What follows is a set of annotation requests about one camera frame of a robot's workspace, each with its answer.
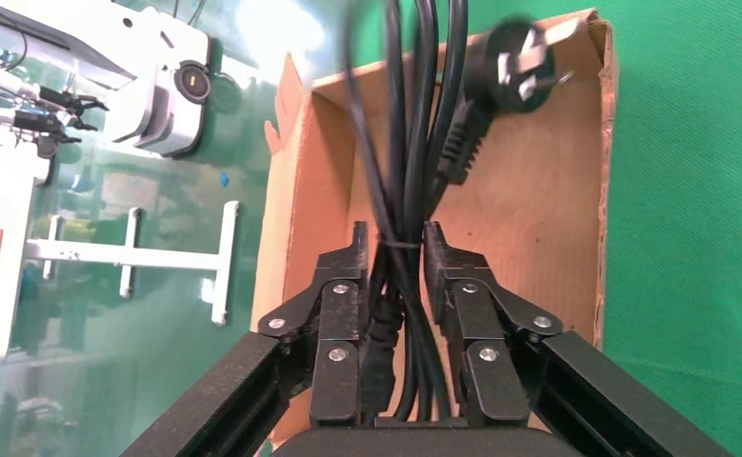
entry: power cord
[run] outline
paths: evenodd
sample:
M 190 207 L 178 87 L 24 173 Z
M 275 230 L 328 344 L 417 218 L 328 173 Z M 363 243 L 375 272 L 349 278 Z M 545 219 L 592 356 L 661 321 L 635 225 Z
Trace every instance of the power cord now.
M 187 22 L 188 25 L 191 25 L 199 18 L 199 13 L 202 12 L 202 7 L 205 6 L 206 0 L 199 0 L 199 4 L 196 6 L 196 10 L 194 10 L 194 14 L 191 16 L 191 19 L 189 19 L 189 22 Z
M 382 180 L 375 146 L 365 120 L 357 82 L 352 74 L 352 31 L 355 4 L 349 5 L 345 21 L 343 63 L 350 97 L 351 120 L 359 139 L 380 242 L 370 279 L 369 316 L 363 345 L 363 422 L 387 409 L 392 395 L 392 350 L 396 346 L 402 317 L 405 325 L 404 387 L 395 412 L 409 419 L 418 396 L 419 421 L 431 419 L 433 400 L 438 417 L 451 416 L 451 404 L 434 335 L 419 294 L 419 266 L 425 208 L 437 172 L 440 152 L 449 134 L 451 116 L 458 100 L 468 35 L 467 0 L 450 1 L 450 39 L 444 82 L 437 95 L 438 111 L 430 128 L 436 85 L 438 24 L 434 0 L 417 0 L 412 105 L 406 106 L 402 64 L 401 10 L 398 0 L 387 0 L 386 60 L 388 68 L 389 125 L 388 179 Z

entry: metal screw head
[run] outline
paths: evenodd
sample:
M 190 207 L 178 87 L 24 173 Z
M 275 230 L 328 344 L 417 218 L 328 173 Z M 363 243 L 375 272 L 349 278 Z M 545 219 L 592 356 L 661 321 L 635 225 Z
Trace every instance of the metal screw head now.
M 482 348 L 480 349 L 480 358 L 485 360 L 486 362 L 493 362 L 496 360 L 496 350 L 492 348 Z
M 537 327 L 541 328 L 549 328 L 552 326 L 552 321 L 545 316 L 536 316 L 536 318 L 533 319 L 533 323 L 536 324 Z
M 348 357 L 348 353 L 343 348 L 332 349 L 329 352 L 329 358 L 334 362 L 342 362 Z

